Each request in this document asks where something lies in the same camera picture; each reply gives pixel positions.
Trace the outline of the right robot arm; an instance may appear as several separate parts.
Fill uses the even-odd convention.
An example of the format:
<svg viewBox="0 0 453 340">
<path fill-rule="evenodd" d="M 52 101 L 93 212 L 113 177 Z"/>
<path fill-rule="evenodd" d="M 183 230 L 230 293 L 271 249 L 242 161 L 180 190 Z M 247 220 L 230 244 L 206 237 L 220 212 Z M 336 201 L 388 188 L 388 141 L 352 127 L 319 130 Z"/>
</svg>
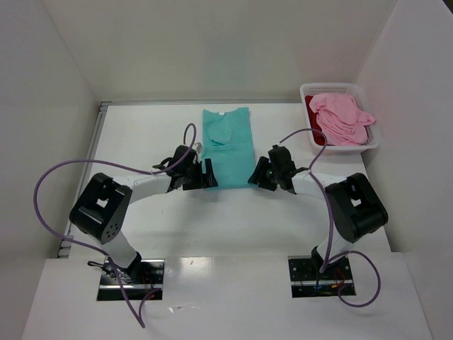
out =
<svg viewBox="0 0 453 340">
<path fill-rule="evenodd" d="M 353 244 L 389 221 L 386 208 L 364 174 L 342 177 L 316 173 L 311 166 L 297 168 L 283 146 L 273 146 L 267 157 L 258 160 L 248 182 L 265 190 L 280 188 L 324 201 L 328 236 L 311 251 L 312 266 L 319 273 L 333 267 Z"/>
</svg>

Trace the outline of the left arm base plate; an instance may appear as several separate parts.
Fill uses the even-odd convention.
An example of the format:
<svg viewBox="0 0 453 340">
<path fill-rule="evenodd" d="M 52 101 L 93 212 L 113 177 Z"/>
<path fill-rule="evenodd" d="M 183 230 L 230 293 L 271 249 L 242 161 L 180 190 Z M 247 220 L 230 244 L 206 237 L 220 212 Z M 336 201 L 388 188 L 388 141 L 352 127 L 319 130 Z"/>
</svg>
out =
<svg viewBox="0 0 453 340">
<path fill-rule="evenodd" d="M 121 301 L 120 284 L 110 263 L 105 260 L 102 264 L 94 261 L 87 263 L 91 267 L 101 270 L 98 286 L 97 301 Z M 138 274 L 128 276 L 124 271 L 118 270 L 126 295 L 132 301 L 162 300 L 164 283 L 165 261 L 163 259 L 142 259 Z"/>
</svg>

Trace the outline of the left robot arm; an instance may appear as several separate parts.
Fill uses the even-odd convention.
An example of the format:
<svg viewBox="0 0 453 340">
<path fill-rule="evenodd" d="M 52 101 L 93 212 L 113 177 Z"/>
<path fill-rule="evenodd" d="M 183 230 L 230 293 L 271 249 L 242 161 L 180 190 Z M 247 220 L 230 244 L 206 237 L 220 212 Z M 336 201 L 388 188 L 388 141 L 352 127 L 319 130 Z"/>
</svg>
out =
<svg viewBox="0 0 453 340">
<path fill-rule="evenodd" d="M 71 223 L 94 239 L 131 281 L 140 277 L 144 269 L 141 255 L 122 233 L 128 207 L 179 188 L 189 191 L 218 186 L 212 160 L 200 159 L 198 152 L 188 146 L 178 146 L 172 157 L 154 168 L 150 174 L 126 177 L 95 174 L 69 214 Z"/>
</svg>

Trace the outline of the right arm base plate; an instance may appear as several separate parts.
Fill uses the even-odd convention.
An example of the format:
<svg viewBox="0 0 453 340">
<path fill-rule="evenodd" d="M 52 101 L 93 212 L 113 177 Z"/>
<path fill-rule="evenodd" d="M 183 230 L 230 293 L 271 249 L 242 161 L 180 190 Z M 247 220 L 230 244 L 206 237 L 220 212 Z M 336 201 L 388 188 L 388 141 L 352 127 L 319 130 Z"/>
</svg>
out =
<svg viewBox="0 0 453 340">
<path fill-rule="evenodd" d="M 356 295 L 352 271 L 348 258 L 319 273 L 308 256 L 288 258 L 292 298 L 314 298 Z"/>
</svg>

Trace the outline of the teal t shirt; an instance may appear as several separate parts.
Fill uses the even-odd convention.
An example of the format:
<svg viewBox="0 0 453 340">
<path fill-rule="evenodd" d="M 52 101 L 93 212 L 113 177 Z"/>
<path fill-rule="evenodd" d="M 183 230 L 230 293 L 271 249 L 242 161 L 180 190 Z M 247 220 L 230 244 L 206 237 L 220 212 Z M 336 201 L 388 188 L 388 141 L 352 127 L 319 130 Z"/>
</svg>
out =
<svg viewBox="0 0 453 340">
<path fill-rule="evenodd" d="M 219 189 L 249 188 L 256 158 L 248 107 L 202 112 L 202 158 L 210 159 Z"/>
</svg>

